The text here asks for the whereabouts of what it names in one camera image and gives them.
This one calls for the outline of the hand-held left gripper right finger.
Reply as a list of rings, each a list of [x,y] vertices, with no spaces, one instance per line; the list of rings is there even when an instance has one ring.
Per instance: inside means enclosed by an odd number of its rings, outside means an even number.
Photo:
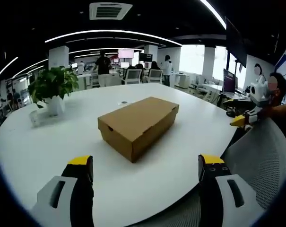
[[[256,192],[217,156],[200,154],[201,227],[250,227],[263,214]]]

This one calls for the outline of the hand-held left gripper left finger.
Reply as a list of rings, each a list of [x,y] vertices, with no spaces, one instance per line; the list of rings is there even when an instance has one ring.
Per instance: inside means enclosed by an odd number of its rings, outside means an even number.
[[[31,216],[42,227],[93,227],[93,157],[76,157],[38,193]]]

